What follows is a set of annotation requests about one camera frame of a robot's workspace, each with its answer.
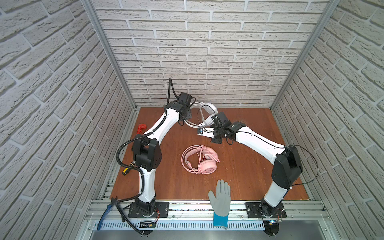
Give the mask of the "pink headphones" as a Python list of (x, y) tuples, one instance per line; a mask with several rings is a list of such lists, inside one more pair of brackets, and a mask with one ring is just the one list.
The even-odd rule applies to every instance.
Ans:
[[(194, 168), (188, 160), (194, 154), (199, 157), (197, 168)], [(218, 154), (212, 148), (204, 145), (193, 145), (183, 152), (181, 162), (184, 169), (189, 173), (208, 175), (217, 170), (217, 163), (221, 161), (218, 158)]]

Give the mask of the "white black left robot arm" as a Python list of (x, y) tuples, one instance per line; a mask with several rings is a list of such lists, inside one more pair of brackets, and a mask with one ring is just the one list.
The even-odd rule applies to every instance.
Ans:
[(190, 118), (191, 101), (173, 101), (165, 106), (156, 123), (134, 141), (133, 157), (140, 169), (140, 196), (136, 204), (149, 213), (155, 207), (155, 176), (162, 160), (161, 142), (174, 124)]

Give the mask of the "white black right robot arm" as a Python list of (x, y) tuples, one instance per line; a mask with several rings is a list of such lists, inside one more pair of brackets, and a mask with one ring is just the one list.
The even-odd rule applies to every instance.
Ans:
[(223, 112), (213, 116), (212, 120), (213, 142), (220, 143), (222, 138), (236, 141), (256, 151), (273, 165), (272, 183), (259, 205), (261, 214), (271, 216), (303, 172), (297, 148), (277, 144), (244, 123), (231, 123)]

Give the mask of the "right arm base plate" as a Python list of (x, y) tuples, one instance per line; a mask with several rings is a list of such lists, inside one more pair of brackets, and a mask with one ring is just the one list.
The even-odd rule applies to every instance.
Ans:
[(246, 202), (246, 212), (248, 218), (287, 218), (287, 213), (282, 202), (276, 207), (271, 207), (261, 202)]

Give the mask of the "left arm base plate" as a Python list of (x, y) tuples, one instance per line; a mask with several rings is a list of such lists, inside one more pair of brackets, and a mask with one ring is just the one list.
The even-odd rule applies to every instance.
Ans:
[(142, 201), (133, 202), (129, 210), (129, 218), (167, 218), (169, 213), (169, 202), (152, 201), (145, 203)]

